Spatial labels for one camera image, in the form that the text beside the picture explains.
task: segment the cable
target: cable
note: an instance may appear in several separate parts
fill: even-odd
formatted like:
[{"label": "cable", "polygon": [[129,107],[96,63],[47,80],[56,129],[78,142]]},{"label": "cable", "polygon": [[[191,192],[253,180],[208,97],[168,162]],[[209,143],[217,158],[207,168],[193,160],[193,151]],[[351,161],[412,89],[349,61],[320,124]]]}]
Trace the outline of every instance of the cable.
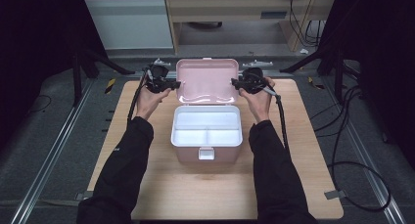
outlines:
[{"label": "cable", "polygon": [[49,102],[46,104],[46,106],[45,106],[45,107],[40,108],[40,109],[37,109],[37,110],[31,110],[31,111],[29,111],[27,114],[30,114],[30,113],[33,113],[33,112],[40,112],[40,111],[43,111],[43,110],[45,110],[46,108],[48,108],[48,107],[49,107],[49,105],[51,105],[51,103],[52,103],[52,98],[51,98],[50,96],[47,96],[47,95],[39,95],[39,96],[37,96],[37,98],[39,98],[39,97],[44,97],[44,98],[47,98],[47,99],[49,100]]},{"label": "cable", "polygon": [[[269,83],[266,84],[267,87],[274,91],[275,93],[277,93],[274,88],[272,88],[271,85],[269,85]],[[290,155],[290,146],[288,144],[288,138],[287,138],[287,128],[286,128],[286,123],[285,123],[285,116],[284,116],[284,109],[283,109],[283,104],[281,103],[281,96],[280,95],[275,95],[276,100],[276,104],[278,106],[278,111],[280,112],[280,120],[281,120],[281,131],[283,134],[283,141],[284,141],[284,148],[287,151],[288,155]]]},{"label": "cable", "polygon": [[132,120],[132,114],[134,113],[134,108],[135,108],[138,96],[140,95],[141,88],[143,88],[144,86],[144,79],[146,79],[147,77],[147,70],[148,70],[147,67],[143,69],[143,75],[141,76],[140,84],[138,85],[138,88],[134,93],[134,97],[132,98],[130,110],[128,112],[127,122]]},{"label": "cable", "polygon": [[324,134],[324,135],[317,135],[315,137],[316,138],[325,138],[325,137],[331,137],[331,136],[338,135],[338,134],[340,134],[340,132],[342,132],[346,128],[347,125],[348,125],[348,118],[346,120],[346,124],[344,125],[344,127],[342,129],[340,129],[339,131],[337,131],[336,133]]},{"label": "cable", "polygon": [[[347,92],[345,93],[345,97],[344,97],[343,102],[345,102],[345,100],[346,100],[347,96],[349,95],[349,93],[350,92],[352,93],[356,88],[359,88],[359,87],[358,86],[354,86],[354,87],[352,87],[352,88],[350,88],[350,89],[347,90]],[[317,131],[320,131],[322,129],[325,129],[325,128],[329,127],[330,125],[334,124],[342,116],[342,114],[343,114],[343,112],[345,110],[345,107],[346,107],[346,104],[343,104],[342,109],[341,109],[339,115],[336,118],[334,118],[329,123],[327,123],[327,124],[325,124],[325,125],[317,128],[317,129],[314,129],[314,132],[317,132]]]},{"label": "cable", "polygon": [[353,204],[354,206],[356,206],[356,207],[358,207],[360,209],[363,209],[365,211],[370,211],[370,212],[380,212],[380,211],[385,210],[388,207],[388,205],[391,203],[391,199],[392,199],[391,189],[389,188],[389,186],[386,183],[385,179],[382,178],[382,176],[378,172],[376,172],[374,169],[368,167],[365,164],[358,163],[358,162],[354,162],[354,161],[337,161],[336,162],[336,152],[337,152],[337,148],[339,146],[340,136],[342,134],[343,129],[345,128],[346,122],[348,121],[348,117],[349,117],[349,115],[348,115],[348,109],[349,109],[350,102],[351,102],[351,100],[355,96],[358,95],[358,94],[353,95],[353,92],[357,88],[358,88],[358,86],[354,86],[353,88],[351,88],[352,91],[349,93],[349,95],[348,96],[345,95],[345,99],[346,99],[345,104],[344,104],[344,106],[346,106],[345,117],[344,117],[344,119],[342,121],[341,127],[339,129],[339,133],[338,133],[338,135],[336,137],[336,143],[335,143],[335,147],[333,149],[333,154],[332,154],[332,162],[330,164],[328,164],[327,166],[328,167],[331,167],[333,184],[334,184],[334,186],[335,186],[335,188],[336,188],[337,191],[340,191],[341,189],[339,188],[339,185],[338,185],[337,180],[336,180],[336,173],[335,173],[335,167],[336,167],[336,165],[340,165],[340,164],[351,164],[351,165],[355,165],[355,166],[361,166],[361,167],[364,167],[364,168],[368,169],[369,171],[371,171],[372,173],[374,173],[378,178],[380,178],[381,181],[382,181],[382,183],[385,185],[385,187],[387,188],[387,191],[388,191],[388,199],[387,199],[386,203],[384,205],[382,205],[381,207],[377,207],[377,208],[365,207],[365,206],[360,205],[357,202],[353,201],[349,197],[345,197],[345,199],[348,202],[350,202],[351,204]]},{"label": "cable", "polygon": [[320,43],[320,27],[321,27],[321,22],[322,21],[318,21],[318,26],[317,26],[317,34],[316,36],[310,36],[308,35],[308,31],[311,30],[311,24],[312,21],[308,22],[307,25],[307,29],[305,30],[305,41],[309,44],[313,44],[314,46],[318,46],[318,44]]},{"label": "cable", "polygon": [[288,138],[287,138],[287,128],[286,128],[286,123],[285,123],[285,116],[284,116],[284,109],[283,109],[283,104],[281,103],[281,96],[277,94],[277,92],[274,90],[274,88],[268,83],[268,81],[266,81],[263,77],[251,73],[251,72],[245,72],[245,74],[253,76],[255,78],[257,78],[258,80],[260,80],[260,82],[266,83],[266,86],[275,93],[275,98],[276,100],[276,104],[278,106],[278,110],[280,112],[280,121],[281,121],[281,131],[283,134],[283,142],[284,142],[284,148],[286,149],[286,151],[288,152],[288,155],[290,154],[290,146],[288,144]]},{"label": "cable", "polygon": [[[291,20],[291,16],[294,16],[294,20],[296,21],[297,26],[299,27],[299,32],[297,32],[296,29],[294,28],[293,22]],[[299,39],[301,45],[304,46],[304,47],[315,47],[315,45],[310,45],[310,44],[305,45],[304,43],[302,43],[302,40],[306,41],[306,39],[302,35],[301,26],[299,24],[299,21],[297,20],[296,14],[294,14],[294,11],[293,11],[293,0],[290,0],[290,16],[289,16],[289,19],[290,19],[291,28],[293,29],[294,33],[297,35],[297,38]]]},{"label": "cable", "polygon": [[320,112],[318,112],[318,113],[316,113],[314,116],[312,116],[311,118],[310,118],[310,120],[312,120],[314,117],[316,117],[317,115],[319,115],[319,114],[321,114],[321,113],[323,113],[323,112],[325,112],[325,111],[327,111],[327,110],[329,110],[330,108],[332,108],[332,107],[334,107],[335,105],[337,105],[338,103],[335,103],[334,105],[331,105],[331,106],[329,106],[329,107],[327,107],[326,109],[324,109],[324,110],[322,110],[322,111],[320,111]]}]

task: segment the person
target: person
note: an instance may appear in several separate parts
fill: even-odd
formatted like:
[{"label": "person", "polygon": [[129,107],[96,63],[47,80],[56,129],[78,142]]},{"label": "person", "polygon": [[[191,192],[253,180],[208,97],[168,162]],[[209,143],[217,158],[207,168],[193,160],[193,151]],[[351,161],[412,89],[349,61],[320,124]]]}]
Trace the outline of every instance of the person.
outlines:
[{"label": "person", "polygon": [[[269,77],[271,86],[275,83]],[[146,172],[149,148],[154,138],[152,125],[147,121],[167,89],[153,94],[141,90],[137,113],[127,123],[120,142],[107,159],[95,185],[92,198],[78,206],[78,224],[131,223],[140,184]],[[291,161],[271,121],[271,95],[260,91],[254,95],[240,90],[254,115],[256,124],[250,131],[250,145],[254,153],[254,188],[257,200],[257,223],[317,223],[308,212],[305,193]]]}]

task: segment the wooden table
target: wooden table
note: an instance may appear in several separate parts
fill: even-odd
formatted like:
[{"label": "wooden table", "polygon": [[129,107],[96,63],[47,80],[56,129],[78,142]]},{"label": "wooden table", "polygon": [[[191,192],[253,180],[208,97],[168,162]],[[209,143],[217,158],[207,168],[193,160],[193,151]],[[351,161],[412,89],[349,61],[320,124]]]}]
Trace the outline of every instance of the wooden table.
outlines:
[{"label": "wooden table", "polygon": [[[276,79],[275,82],[275,89],[282,96],[290,150],[304,186],[309,211],[317,219],[341,218],[343,208],[339,199],[328,201],[324,196],[325,192],[333,191],[334,186],[299,89],[291,79]],[[88,191],[94,189],[105,161],[125,131],[126,117],[137,86],[138,81],[129,81],[124,86]],[[281,135],[278,108],[274,103],[270,116]],[[253,153],[248,142],[254,117],[246,100],[239,98],[235,104],[241,111],[244,141],[239,158],[232,164],[182,164],[177,160],[170,134],[174,110],[179,106],[175,92],[170,92],[149,119],[155,139],[132,218],[256,219]]]}]

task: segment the black jacket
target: black jacket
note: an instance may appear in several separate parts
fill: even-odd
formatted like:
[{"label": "black jacket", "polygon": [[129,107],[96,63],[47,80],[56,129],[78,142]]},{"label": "black jacket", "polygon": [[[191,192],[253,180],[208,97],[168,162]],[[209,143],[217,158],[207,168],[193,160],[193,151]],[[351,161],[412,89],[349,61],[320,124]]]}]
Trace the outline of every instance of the black jacket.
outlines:
[{"label": "black jacket", "polygon": [[[98,177],[93,197],[79,204],[78,224],[131,222],[153,137],[153,127],[145,119],[135,117],[128,123]],[[250,144],[258,223],[317,223],[308,213],[297,171],[271,121],[252,127]]]}]

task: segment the pink lunch box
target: pink lunch box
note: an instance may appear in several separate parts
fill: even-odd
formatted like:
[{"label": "pink lunch box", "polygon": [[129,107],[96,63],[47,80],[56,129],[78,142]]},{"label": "pink lunch box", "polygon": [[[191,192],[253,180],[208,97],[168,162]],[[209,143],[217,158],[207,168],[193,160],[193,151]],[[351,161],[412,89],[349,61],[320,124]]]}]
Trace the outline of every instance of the pink lunch box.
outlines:
[{"label": "pink lunch box", "polygon": [[171,143],[181,162],[235,162],[242,143],[239,96],[231,84],[239,65],[231,59],[185,59],[176,66],[177,99]]}]

